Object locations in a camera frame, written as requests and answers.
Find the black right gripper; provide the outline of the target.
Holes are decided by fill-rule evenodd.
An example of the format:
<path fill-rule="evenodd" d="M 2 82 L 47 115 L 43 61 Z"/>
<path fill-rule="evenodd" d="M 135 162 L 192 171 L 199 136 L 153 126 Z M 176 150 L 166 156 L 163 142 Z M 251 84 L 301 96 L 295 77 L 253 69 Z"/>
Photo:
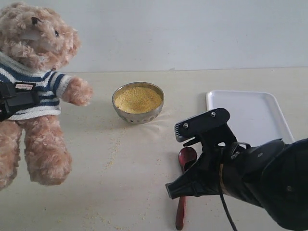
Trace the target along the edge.
<path fill-rule="evenodd" d="M 171 183 L 166 184 L 169 198 L 182 196 L 204 196 L 226 194 L 243 196 L 243 185 L 239 182 L 228 184 L 225 177 L 234 177 L 229 172 L 227 162 L 229 152 L 237 142 L 229 129 L 190 131 L 193 143 L 201 142 L 202 154 L 186 172 Z"/>

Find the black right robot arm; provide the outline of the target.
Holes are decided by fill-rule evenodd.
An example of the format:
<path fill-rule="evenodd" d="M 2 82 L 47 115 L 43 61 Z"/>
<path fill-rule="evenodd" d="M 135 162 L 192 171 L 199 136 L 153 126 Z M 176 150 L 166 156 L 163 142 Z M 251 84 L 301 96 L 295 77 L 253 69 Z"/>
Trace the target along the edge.
<path fill-rule="evenodd" d="M 281 227 L 308 228 L 308 141 L 281 139 L 260 146 L 238 142 L 230 131 L 196 135 L 202 154 L 168 183 L 170 198 L 225 195 L 266 210 Z"/>

